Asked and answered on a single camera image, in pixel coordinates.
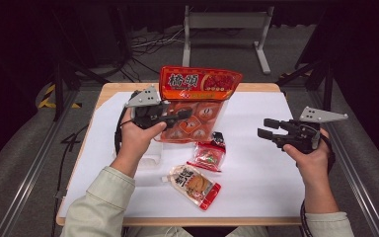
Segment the snack package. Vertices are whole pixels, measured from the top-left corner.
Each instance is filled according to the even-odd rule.
[[[186,143],[209,141],[215,122],[242,80],[242,74],[222,69],[165,66],[159,81],[162,100],[170,102],[167,116],[191,111],[156,139]]]
[[[212,133],[211,142],[197,142],[193,157],[187,164],[206,170],[221,172],[221,164],[226,155],[226,145],[223,134],[218,131]]]
[[[207,210],[217,197],[221,186],[202,175],[195,167],[174,167],[169,175],[172,186],[202,210]]]

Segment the desk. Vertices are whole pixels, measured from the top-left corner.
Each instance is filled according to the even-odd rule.
[[[83,182],[84,179],[86,179],[86,176],[92,177],[89,178],[89,182],[92,182],[94,179],[93,176],[98,175],[100,171],[99,168],[94,168],[93,165],[88,163],[85,167],[93,167],[91,168],[93,169],[93,172],[91,173],[95,174],[91,174],[88,170],[84,172],[84,169],[86,168],[84,168],[84,166],[81,166],[80,163],[82,162],[83,164],[83,162],[85,162],[84,159],[89,159],[84,154],[86,152],[89,152],[89,150],[92,150],[92,152],[94,152],[95,149],[98,149],[99,145],[96,144],[96,140],[100,141],[102,139],[105,139],[107,136],[109,136],[108,140],[110,140],[111,135],[114,134],[114,131],[110,132],[111,129],[109,129],[107,131],[107,133],[109,133],[107,136],[103,135],[99,136],[98,139],[92,139],[93,148],[86,149],[87,140],[90,139],[91,135],[95,137],[94,133],[91,134],[91,132],[93,132],[92,128],[97,126],[97,123],[95,123],[95,121],[97,119],[101,120],[101,117],[98,117],[100,114],[96,116],[97,112],[99,113],[101,110],[104,110],[108,106],[110,108],[109,111],[112,111],[114,108],[112,105],[118,105],[118,102],[110,104],[113,102],[113,99],[115,97],[123,96],[125,99],[129,96],[128,94],[130,94],[130,91],[142,90],[147,88],[149,85],[150,84],[118,83],[107,84],[104,86],[101,96],[96,105],[96,111],[94,112],[91,126],[88,128],[85,141],[78,156],[78,161],[69,182],[68,190],[71,192],[76,192],[76,194],[73,194],[73,196],[79,197],[84,195],[85,189],[89,186],[89,184],[87,183],[86,187],[79,189],[79,191],[77,191],[77,184]],[[156,174],[156,177],[159,178],[163,174],[166,175],[167,173],[165,172],[168,172],[173,165],[178,165],[176,163],[182,164],[182,162],[188,160],[187,157],[178,157],[177,154],[182,156],[182,154],[187,154],[185,152],[191,152],[193,150],[192,144],[164,144],[162,155],[163,165],[161,165],[161,167],[157,170],[146,173],[139,173],[138,171],[136,174],[136,191],[133,194],[133,198],[131,199],[130,205],[126,211],[123,221],[124,226],[300,225],[298,210],[304,196],[304,187],[301,181],[301,177],[298,174],[298,170],[295,167],[295,163],[292,161],[292,159],[290,159],[285,153],[279,151],[272,142],[262,140],[256,136],[257,124],[258,127],[261,127],[264,118],[257,119],[255,113],[252,114],[252,117],[249,117],[249,121],[251,123],[249,126],[249,131],[252,131],[250,134],[245,134],[245,131],[238,129],[237,125],[246,126],[246,124],[244,122],[235,124],[233,117],[231,118],[230,122],[232,124],[235,124],[236,128],[230,127],[229,124],[225,124],[225,118],[227,118],[226,115],[229,111],[229,108],[232,109],[230,112],[236,113],[237,116],[243,117],[240,112],[234,112],[235,103],[233,103],[233,106],[231,105],[232,99],[237,98],[238,92],[243,93],[242,96],[244,98],[249,95],[262,95],[266,98],[275,98],[273,101],[266,100],[263,102],[264,107],[268,107],[268,109],[263,111],[263,117],[267,114],[277,114],[279,118],[275,119],[291,119],[287,118],[291,117],[291,114],[289,112],[288,106],[286,105],[285,98],[283,97],[282,93],[279,93],[279,89],[275,84],[240,84],[237,92],[230,99],[229,104],[227,105],[223,119],[219,121],[217,125],[217,130],[223,131],[228,148],[226,159],[222,167],[223,172],[208,172],[207,174],[207,171],[202,171],[203,174],[217,181],[223,187],[213,205],[207,211],[200,211],[196,206],[188,202],[184,197],[182,197],[181,194],[170,187],[169,184],[159,185],[158,183],[154,184],[152,182],[153,179],[151,176],[153,176],[153,174]],[[249,141],[240,139],[240,136],[247,137],[245,139]],[[253,155],[243,156],[241,154],[243,152],[236,150],[236,148],[241,149],[241,147],[242,149],[250,150],[249,152],[253,153]],[[105,154],[102,154],[101,156],[98,155],[100,157],[98,158],[97,163],[101,163],[105,159],[102,157],[110,156],[112,152],[109,148],[105,148],[104,153]],[[91,159],[95,160],[95,157],[95,154],[91,155]],[[109,165],[109,159],[105,161],[107,163],[98,165],[101,167]],[[248,165],[248,163],[252,163],[255,168],[251,167],[251,165]],[[75,175],[76,183],[72,182],[72,178],[74,178]],[[67,205],[64,206],[65,202],[72,201],[72,199],[66,199],[63,201],[63,204],[59,209],[59,213],[57,215],[57,223],[60,225],[64,224],[64,216],[67,210]],[[166,207],[170,207],[172,210],[164,211]]]

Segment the white desk top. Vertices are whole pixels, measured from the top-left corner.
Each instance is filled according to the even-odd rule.
[[[66,216],[71,202],[83,196],[101,169],[111,164],[114,130],[130,95],[131,92],[116,93],[95,111],[59,217]],[[127,218],[299,216],[304,186],[295,162],[274,143],[257,136],[257,128],[264,128],[264,119],[292,119],[283,94],[236,92],[223,110],[215,127],[223,133],[226,142],[222,173],[199,169],[222,186],[211,207],[202,211],[169,183],[162,183],[161,178],[173,166],[185,164],[193,152],[191,143],[164,144],[160,163],[153,169],[137,171],[136,191],[125,213],[124,224]]]

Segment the table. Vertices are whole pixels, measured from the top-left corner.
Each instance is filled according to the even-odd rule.
[[[110,83],[110,84],[106,84],[104,86],[102,93],[101,93],[101,96],[100,96],[100,98],[96,104],[96,111],[98,109],[106,107],[107,103],[110,100],[112,100],[115,96],[118,96],[117,92],[131,92],[134,90],[143,90],[143,89],[146,89],[149,85],[151,85],[151,84],[148,84],[148,83],[141,83],[141,84]],[[282,114],[284,114],[283,115],[284,117],[287,116],[287,113],[290,116],[290,112],[289,112],[288,106],[286,105],[285,98],[283,97],[282,93],[279,93],[279,88],[275,84],[272,84],[272,83],[241,83],[239,85],[239,87],[237,88],[237,92],[230,99],[228,108],[231,107],[230,102],[232,101],[232,99],[235,98],[236,95],[238,95],[238,92],[244,92],[244,94],[243,94],[244,97],[249,96],[249,95],[253,96],[253,94],[261,94],[261,95],[266,96],[266,97],[268,97],[268,96],[278,97],[279,100],[282,101],[283,104],[285,104],[285,108],[275,108],[275,110],[276,111],[284,111],[284,113],[282,113]],[[267,101],[265,103],[265,105],[267,105],[267,106],[271,106],[271,104],[272,104],[271,101]],[[96,119],[96,112],[94,112],[94,115],[92,118],[92,125],[90,126],[90,128],[88,128],[86,138],[85,138],[84,143],[81,147],[81,151],[78,155],[79,158],[78,158],[77,163],[75,165],[75,168],[72,172],[72,177],[71,177],[71,180],[70,180],[69,185],[68,185],[69,191],[72,190],[73,188],[77,188],[77,187],[72,187],[73,186],[72,185],[73,184],[72,178],[74,177],[75,174],[78,174],[79,169],[81,169],[81,168],[79,168],[80,162],[81,161],[84,162],[83,156],[84,156],[86,141],[87,141],[87,139],[90,139],[90,133],[91,133],[90,129],[93,127],[93,125],[95,125],[94,124],[95,119]],[[263,122],[261,119],[258,119],[258,122],[257,122],[257,120],[255,118],[254,119],[254,126],[256,126],[256,123],[258,124],[258,127],[260,127],[261,123],[263,123]],[[219,197],[217,197],[217,199],[215,200],[215,203],[209,208],[208,211],[201,212],[200,210],[197,209],[197,207],[193,206],[192,203],[187,203],[187,200],[185,200],[185,202],[183,202],[183,203],[180,203],[180,201],[184,200],[184,198],[181,197],[181,194],[178,194],[178,192],[175,193],[175,191],[173,190],[172,187],[165,187],[165,186],[164,187],[155,187],[156,189],[153,189],[154,187],[149,187],[149,188],[140,187],[140,189],[139,189],[139,186],[137,185],[137,183],[139,181],[138,179],[140,179],[143,176],[142,175],[139,176],[139,172],[137,172],[136,177],[135,177],[137,188],[136,188],[135,193],[133,194],[133,198],[131,199],[130,205],[129,205],[127,212],[125,214],[123,225],[124,226],[144,226],[144,225],[150,225],[150,226],[162,226],[162,225],[175,225],[175,226],[300,225],[301,223],[300,223],[300,218],[298,217],[298,210],[300,208],[300,203],[301,203],[303,195],[304,195],[304,187],[303,187],[303,184],[301,181],[301,177],[298,174],[297,168],[295,167],[295,163],[290,158],[285,157],[287,155],[285,153],[279,151],[272,142],[269,142],[269,141],[263,142],[258,137],[254,138],[255,144],[257,143],[257,141],[261,142],[262,144],[259,145],[261,147],[260,150],[262,150],[263,153],[267,153],[268,151],[271,152],[272,154],[270,154],[269,156],[272,156],[272,159],[269,160],[268,159],[269,157],[266,157],[265,162],[263,162],[263,163],[254,161],[257,165],[258,165],[258,163],[262,164],[262,168],[260,168],[261,170],[254,169],[254,171],[259,171],[260,173],[264,173],[264,174],[266,174],[266,172],[269,172],[269,174],[270,173],[277,173],[274,175],[276,177],[280,177],[281,179],[280,180],[274,179],[272,181],[259,180],[258,182],[254,182],[253,184],[245,184],[245,183],[248,183],[250,181],[250,179],[248,179],[248,181],[245,182],[243,179],[243,178],[245,178],[245,174],[243,174],[244,176],[239,177],[238,182],[240,180],[244,181],[244,184],[243,184],[244,186],[240,186],[240,187],[242,187],[242,188],[248,187],[251,189],[242,190],[242,191],[240,191],[240,194],[243,194],[243,192],[246,191],[250,195],[251,198],[254,198],[255,195],[257,194],[257,192],[260,191],[261,189],[269,189],[269,186],[273,186],[272,189],[276,192],[271,192],[270,194],[268,192],[263,192],[263,193],[260,192],[262,196],[266,196],[266,197],[264,197],[265,201],[267,200],[267,201],[274,202],[273,207],[270,207],[271,210],[265,211],[265,212],[268,211],[271,214],[269,214],[268,216],[257,216],[255,213],[252,214],[249,211],[249,209],[251,209],[251,208],[253,208],[253,209],[257,208],[259,210],[261,210],[263,208],[267,209],[268,207],[267,207],[267,204],[265,204],[265,203],[263,203],[262,205],[259,204],[256,206],[246,206],[246,205],[243,205],[240,203],[236,203],[234,206],[229,206],[228,209],[230,209],[230,210],[227,210],[227,209],[225,210],[222,208],[223,203],[229,202],[229,198],[233,198],[234,200],[239,200],[239,198],[241,198],[241,197],[237,196],[239,194],[239,192],[237,194],[229,192],[229,191],[231,191],[230,187],[232,186],[232,182],[229,182],[229,175],[231,175],[232,172],[234,172],[235,170],[237,172],[239,172],[239,170],[241,170],[241,169],[242,169],[242,171],[245,171],[246,167],[244,167],[244,165],[246,165],[246,163],[243,161],[244,161],[244,159],[249,159],[249,157],[245,157],[245,158],[244,157],[238,157],[238,159],[241,162],[235,163],[235,160],[231,159],[231,157],[232,157],[231,153],[232,153],[232,147],[236,148],[235,146],[237,146],[237,145],[231,145],[232,144],[232,139],[231,139],[232,135],[230,135],[230,132],[228,132],[228,131],[224,132],[224,137],[225,137],[225,140],[229,141],[229,143],[230,143],[230,144],[228,144],[226,142],[226,144],[228,144],[228,150],[227,150],[227,154],[226,154],[227,156],[226,156],[226,160],[225,160],[225,163],[227,162],[227,164],[229,164],[229,165],[227,166],[227,168],[223,167],[224,171],[223,171],[223,173],[220,173],[219,175],[217,175],[217,173],[215,173],[215,174],[210,173],[208,175],[210,176],[210,178],[213,177],[212,178],[213,180],[222,184],[222,187],[228,187],[229,189],[227,191],[226,191],[226,189],[222,189],[220,191]],[[167,158],[168,155],[174,156],[177,153],[182,154],[182,151],[185,151],[185,150],[188,151],[188,150],[193,149],[193,148],[188,148],[188,147],[184,147],[184,148],[174,147],[174,146],[179,146],[177,144],[167,144],[167,145],[169,145],[169,148],[168,147],[165,148],[165,146],[164,146],[164,153],[162,155],[162,159],[164,159],[164,156],[165,156],[165,159],[164,159],[165,162],[164,163],[166,163],[166,166],[168,166],[168,162],[172,162],[172,163],[175,162],[175,161],[171,161],[171,159],[168,159]],[[278,167],[281,167],[281,166],[284,166],[284,168],[282,168],[284,170],[284,172],[277,171]],[[223,177],[225,177],[225,175],[221,176],[222,174],[228,174],[227,178],[223,178]],[[284,185],[285,182],[288,182],[288,183],[293,182],[293,183],[290,183],[290,184],[285,186]],[[156,209],[158,207],[153,207],[153,205],[150,204],[150,201],[147,201],[148,195],[145,193],[145,192],[147,192],[146,189],[151,189],[149,194],[150,194],[150,198],[152,198],[152,200],[153,199],[156,200],[156,197],[160,196],[159,194],[157,194],[157,192],[160,189],[163,189],[163,191],[165,191],[165,193],[167,193],[167,197],[171,197],[171,199],[168,200],[167,205],[169,205],[171,203],[172,206],[174,206],[174,201],[176,199],[177,203],[179,204],[178,207],[183,208],[185,210],[185,214],[180,213],[179,214],[180,216],[176,216],[175,213],[172,213],[172,214],[164,213],[164,211],[162,211],[162,213],[160,213],[160,210]],[[284,198],[284,201],[278,201],[278,200],[275,201],[276,199],[279,199],[279,198]],[[133,203],[134,199],[139,199],[140,201],[136,201],[138,203]],[[59,225],[64,224],[64,215],[62,213],[63,212],[62,208],[63,208],[63,205],[65,204],[65,202],[66,202],[66,199],[63,201],[61,208],[59,209],[59,213],[57,214],[56,221]],[[151,213],[143,214],[143,215],[147,215],[147,216],[142,217],[142,216],[140,216],[141,210],[140,210],[140,212],[139,211],[133,211],[135,209],[138,209],[139,206],[141,206],[141,205],[146,206],[144,208],[149,208],[149,209],[151,207],[153,207],[154,210],[153,211],[150,210],[150,211],[152,211]],[[240,210],[242,213],[242,216],[239,216],[239,215],[230,216],[230,215],[232,215],[232,213],[235,212],[234,209]]]

